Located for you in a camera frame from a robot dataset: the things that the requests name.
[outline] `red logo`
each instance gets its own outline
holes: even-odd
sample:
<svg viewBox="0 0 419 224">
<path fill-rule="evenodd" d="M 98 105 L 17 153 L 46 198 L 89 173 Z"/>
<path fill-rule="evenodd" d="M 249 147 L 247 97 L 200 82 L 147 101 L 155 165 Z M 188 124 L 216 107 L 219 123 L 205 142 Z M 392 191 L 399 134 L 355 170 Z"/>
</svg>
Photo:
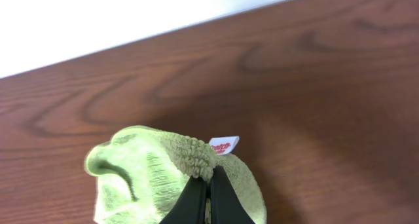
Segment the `red logo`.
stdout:
<svg viewBox="0 0 419 224">
<path fill-rule="evenodd" d="M 225 150 L 230 147 L 231 144 L 230 143 L 224 143 L 221 145 L 212 145 L 212 148 L 215 150 L 215 152 L 219 155 L 221 153 L 224 153 Z"/>
</svg>

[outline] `cloth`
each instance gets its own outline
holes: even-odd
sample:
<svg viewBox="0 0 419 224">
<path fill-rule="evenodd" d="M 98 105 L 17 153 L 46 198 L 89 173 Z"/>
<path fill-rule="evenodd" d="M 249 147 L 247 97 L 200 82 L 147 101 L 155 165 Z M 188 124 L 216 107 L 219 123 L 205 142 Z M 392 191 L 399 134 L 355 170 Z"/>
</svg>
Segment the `cloth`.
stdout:
<svg viewBox="0 0 419 224">
<path fill-rule="evenodd" d="M 97 177 L 94 221 L 159 223 L 173 208 L 189 177 L 209 181 L 216 165 L 225 169 L 250 218 L 256 224 L 266 223 L 262 193 L 238 157 L 217 155 L 196 138 L 146 126 L 122 129 L 87 155 L 85 170 Z"/>
</svg>

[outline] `brown wooden surface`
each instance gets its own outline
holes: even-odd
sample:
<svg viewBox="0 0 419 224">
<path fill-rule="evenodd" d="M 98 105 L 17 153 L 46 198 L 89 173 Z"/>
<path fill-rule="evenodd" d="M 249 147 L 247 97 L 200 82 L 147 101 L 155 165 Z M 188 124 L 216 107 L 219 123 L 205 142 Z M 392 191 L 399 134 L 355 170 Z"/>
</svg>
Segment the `brown wooden surface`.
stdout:
<svg viewBox="0 0 419 224">
<path fill-rule="evenodd" d="M 133 124 L 240 135 L 269 223 L 417 223 L 418 88 L 419 0 L 294 0 L 1 79 L 0 223 L 92 223 L 84 156 Z"/>
</svg>

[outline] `white tag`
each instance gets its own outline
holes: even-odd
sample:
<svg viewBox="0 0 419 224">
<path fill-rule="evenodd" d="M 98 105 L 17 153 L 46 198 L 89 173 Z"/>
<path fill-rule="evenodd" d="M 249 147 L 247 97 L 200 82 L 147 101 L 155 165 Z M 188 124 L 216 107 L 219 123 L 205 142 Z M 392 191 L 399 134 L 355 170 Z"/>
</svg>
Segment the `white tag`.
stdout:
<svg viewBox="0 0 419 224">
<path fill-rule="evenodd" d="M 238 143 L 240 138 L 238 136 L 227 136 L 223 138 L 212 138 L 209 145 L 215 150 L 218 155 L 226 155 L 230 153 Z"/>
</svg>

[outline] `wood grain pattern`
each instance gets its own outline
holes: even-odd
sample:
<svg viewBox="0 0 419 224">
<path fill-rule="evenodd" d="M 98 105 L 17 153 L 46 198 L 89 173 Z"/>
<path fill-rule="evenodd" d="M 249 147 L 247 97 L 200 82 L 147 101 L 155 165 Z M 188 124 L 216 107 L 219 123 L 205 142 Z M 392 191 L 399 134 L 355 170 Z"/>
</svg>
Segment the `wood grain pattern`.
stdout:
<svg viewBox="0 0 419 224">
<path fill-rule="evenodd" d="M 85 154 L 146 124 L 240 135 L 269 223 L 417 223 L 418 10 L 293 0 L 1 79 L 0 222 L 92 223 Z"/>
</svg>

